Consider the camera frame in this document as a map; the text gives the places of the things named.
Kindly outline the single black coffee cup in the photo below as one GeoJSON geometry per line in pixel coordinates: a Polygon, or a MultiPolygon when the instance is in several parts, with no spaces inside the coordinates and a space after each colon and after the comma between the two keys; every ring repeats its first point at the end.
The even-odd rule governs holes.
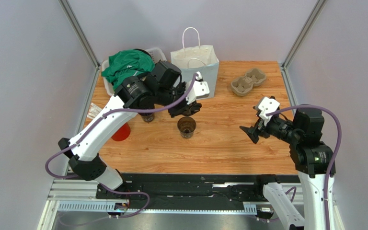
{"type": "Polygon", "coordinates": [[[196,121],[189,116],[184,116],[178,120],[177,128],[183,138],[191,138],[196,129],[196,121]]]}

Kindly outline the black cup stack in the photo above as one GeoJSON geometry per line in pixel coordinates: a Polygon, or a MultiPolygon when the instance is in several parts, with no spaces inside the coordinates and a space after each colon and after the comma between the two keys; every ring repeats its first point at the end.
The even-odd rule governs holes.
{"type": "Polygon", "coordinates": [[[152,122],[155,118],[154,113],[140,113],[139,115],[142,118],[142,120],[146,123],[152,122]]]}

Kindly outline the white paper bag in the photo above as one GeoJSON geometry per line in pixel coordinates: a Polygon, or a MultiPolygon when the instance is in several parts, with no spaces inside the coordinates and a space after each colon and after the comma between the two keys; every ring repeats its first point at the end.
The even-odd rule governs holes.
{"type": "Polygon", "coordinates": [[[212,45],[200,43],[199,33],[197,33],[198,44],[196,46],[185,45],[184,36],[186,31],[190,29],[196,30],[194,27],[187,27],[183,31],[183,48],[170,52],[171,63],[181,70],[184,81],[190,81],[193,74],[199,71],[203,83],[207,83],[209,88],[209,93],[201,98],[213,98],[218,80],[219,59],[212,45]]]}

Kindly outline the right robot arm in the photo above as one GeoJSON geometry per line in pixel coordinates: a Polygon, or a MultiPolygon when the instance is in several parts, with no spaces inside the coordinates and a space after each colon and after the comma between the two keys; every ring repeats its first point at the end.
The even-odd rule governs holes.
{"type": "Polygon", "coordinates": [[[260,137],[273,136],[289,144],[303,192],[304,215],[294,207],[274,174],[257,176],[257,193],[272,205],[286,230],[334,230],[334,153],[321,141],[325,109],[308,104],[294,109],[292,121],[274,115],[267,125],[259,118],[254,126],[240,128],[253,143],[260,137]]]}

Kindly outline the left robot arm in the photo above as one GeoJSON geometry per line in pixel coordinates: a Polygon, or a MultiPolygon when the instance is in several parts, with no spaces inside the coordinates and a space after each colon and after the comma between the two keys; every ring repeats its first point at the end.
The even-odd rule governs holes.
{"type": "Polygon", "coordinates": [[[199,71],[184,82],[178,67],[161,60],[152,71],[125,78],[105,108],[80,133],[58,141],[60,154],[67,156],[71,169],[83,180],[95,180],[115,190],[123,179],[99,156],[106,141],[138,114],[167,110],[172,118],[194,115],[202,107],[197,98],[209,93],[208,83],[199,71]]]}

